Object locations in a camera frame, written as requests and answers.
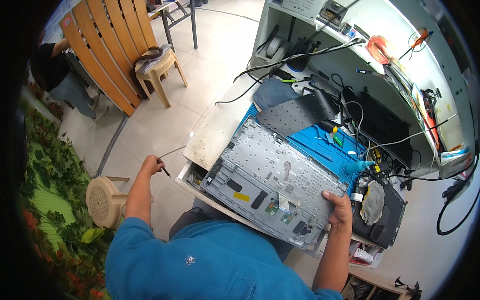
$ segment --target yellow tape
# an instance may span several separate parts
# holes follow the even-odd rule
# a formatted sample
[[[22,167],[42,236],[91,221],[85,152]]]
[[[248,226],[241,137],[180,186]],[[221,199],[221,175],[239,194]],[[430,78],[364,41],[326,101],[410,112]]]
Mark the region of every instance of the yellow tape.
[[[237,199],[247,201],[247,202],[250,201],[250,196],[240,194],[239,192],[234,192],[233,193],[233,198],[237,198]]]

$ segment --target artificial plant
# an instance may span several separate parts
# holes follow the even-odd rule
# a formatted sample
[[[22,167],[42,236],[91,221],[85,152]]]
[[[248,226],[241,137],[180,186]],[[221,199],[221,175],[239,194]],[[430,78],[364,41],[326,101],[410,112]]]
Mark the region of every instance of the artificial plant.
[[[95,228],[89,216],[85,193],[90,178],[72,142],[59,136],[57,124],[36,110],[25,116],[28,161],[20,200],[27,228],[38,256],[64,291],[81,299],[110,299],[105,288],[104,269],[113,232]],[[67,224],[57,211],[42,213],[32,201],[36,190],[46,190],[70,203],[75,221]],[[49,222],[63,241],[58,250],[37,227]]]

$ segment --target small box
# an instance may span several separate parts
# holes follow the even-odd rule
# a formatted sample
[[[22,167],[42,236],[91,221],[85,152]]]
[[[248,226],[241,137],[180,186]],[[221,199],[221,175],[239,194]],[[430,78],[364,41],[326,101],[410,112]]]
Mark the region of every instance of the small box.
[[[315,20],[326,0],[283,0],[282,6]]]

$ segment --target table leg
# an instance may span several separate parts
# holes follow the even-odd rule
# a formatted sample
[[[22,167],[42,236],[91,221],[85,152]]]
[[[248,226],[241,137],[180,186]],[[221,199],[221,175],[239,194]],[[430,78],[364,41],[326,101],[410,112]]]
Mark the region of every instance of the table leg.
[[[198,49],[197,43],[197,25],[195,23],[195,1],[190,0],[190,13],[192,14],[190,18],[192,19],[192,33],[193,33],[193,47]]]
[[[162,16],[163,28],[165,29],[165,35],[167,36],[167,43],[172,45],[172,51],[175,52],[175,48],[173,47],[172,35],[170,34],[170,28],[168,27],[167,16],[163,12],[163,10],[160,11],[160,15]]]

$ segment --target wooden slat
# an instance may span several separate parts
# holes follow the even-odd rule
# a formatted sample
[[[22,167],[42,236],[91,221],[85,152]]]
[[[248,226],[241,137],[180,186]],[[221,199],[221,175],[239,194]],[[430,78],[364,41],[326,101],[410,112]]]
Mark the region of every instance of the wooden slat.
[[[80,36],[70,12],[62,18],[60,21],[60,27],[70,46],[75,51],[75,54],[78,56],[92,78],[127,115],[131,116],[135,109],[120,93],[116,86],[113,85],[112,81],[108,78],[100,65],[98,65],[98,63],[95,61],[95,58],[93,57],[92,53],[90,53],[90,50]]]
[[[117,37],[119,38],[123,50],[127,54],[130,63],[133,63],[143,53],[139,54],[137,48],[135,48],[135,45],[133,44],[130,32],[128,31],[127,25],[125,25],[121,15],[118,2],[117,0],[105,0],[105,6],[107,7],[110,21],[112,21],[113,29],[115,29],[115,32],[117,33]]]
[[[147,42],[147,47],[158,46],[155,40],[155,35],[153,34],[152,25],[150,24],[150,18],[148,18],[147,7],[145,6],[144,0],[133,0],[135,4],[135,10],[137,11],[138,22],[144,33],[145,41]]]
[[[138,107],[140,105],[140,99],[134,90],[128,85],[127,80],[122,76],[120,70],[113,62],[112,57],[108,54],[107,48],[103,45],[102,40],[98,36],[95,26],[92,23],[85,1],[80,1],[73,8],[73,15],[77,20],[78,26],[87,40],[87,43],[90,45],[90,48],[102,67],[107,71],[107,74],[110,76],[113,83],[118,86],[122,93],[135,107]]]
[[[138,54],[143,55],[148,47],[145,43],[140,25],[138,24],[137,14],[133,11],[132,0],[120,0],[120,5],[123,16],[125,17],[125,22],[127,22],[128,30],[130,30],[133,42],[137,47]]]
[[[118,43],[115,35],[113,33],[113,29],[110,26],[110,22],[107,19],[107,14],[105,13],[105,9],[103,8],[102,2],[98,0],[87,0],[88,7],[90,8],[90,12],[92,13],[93,19],[95,20],[96,26],[98,30],[102,34],[103,40],[107,45],[110,53],[113,56],[113,59],[117,63],[117,65],[122,70],[123,75],[125,78],[130,82],[133,86],[135,92],[138,94],[139,91],[136,89],[136,85],[133,83],[132,78],[129,75],[130,70],[132,69],[132,65],[130,64],[128,58],[125,56],[121,49],[121,45]]]

